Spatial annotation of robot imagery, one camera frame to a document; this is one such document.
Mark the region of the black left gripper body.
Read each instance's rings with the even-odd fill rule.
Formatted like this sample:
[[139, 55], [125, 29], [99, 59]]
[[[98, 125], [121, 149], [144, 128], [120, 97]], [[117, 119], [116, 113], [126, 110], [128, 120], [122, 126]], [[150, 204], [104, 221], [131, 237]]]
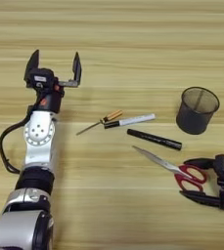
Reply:
[[62, 98], [65, 95], [64, 87], [77, 88], [79, 85], [80, 82], [76, 80], [60, 81], [59, 79], [53, 79], [49, 82], [28, 80], [26, 87], [35, 90], [36, 101], [35, 104], [28, 107], [27, 112], [32, 113], [35, 110], [41, 110], [59, 113]]

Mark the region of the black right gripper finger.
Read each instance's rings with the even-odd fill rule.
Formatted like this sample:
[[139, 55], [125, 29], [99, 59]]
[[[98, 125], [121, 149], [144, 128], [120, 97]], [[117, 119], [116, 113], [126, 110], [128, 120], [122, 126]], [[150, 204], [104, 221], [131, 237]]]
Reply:
[[194, 190], [181, 190], [180, 193], [186, 198], [206, 206], [211, 207], [221, 207], [221, 201], [218, 197], [206, 195], [202, 191], [194, 191]]
[[211, 169], [213, 167], [214, 160], [211, 158], [193, 158], [185, 161], [186, 165], [196, 166], [200, 169]]

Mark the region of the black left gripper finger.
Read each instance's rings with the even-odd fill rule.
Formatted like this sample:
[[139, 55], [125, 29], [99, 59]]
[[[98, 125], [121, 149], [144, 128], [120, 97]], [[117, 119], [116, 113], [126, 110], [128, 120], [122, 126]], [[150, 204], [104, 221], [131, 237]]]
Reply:
[[23, 78], [24, 81], [28, 80], [29, 72], [33, 68], [37, 68], [38, 65], [39, 65], [39, 51], [35, 50], [33, 52], [33, 54], [30, 56], [30, 59], [29, 59], [27, 65], [26, 65], [26, 69], [25, 69], [25, 72], [24, 72], [24, 78]]
[[73, 87], [78, 87], [80, 85], [81, 72], [82, 72], [80, 57], [79, 57], [78, 53], [75, 53], [73, 65], [72, 65], [72, 71], [74, 73], [74, 75], [73, 75]]

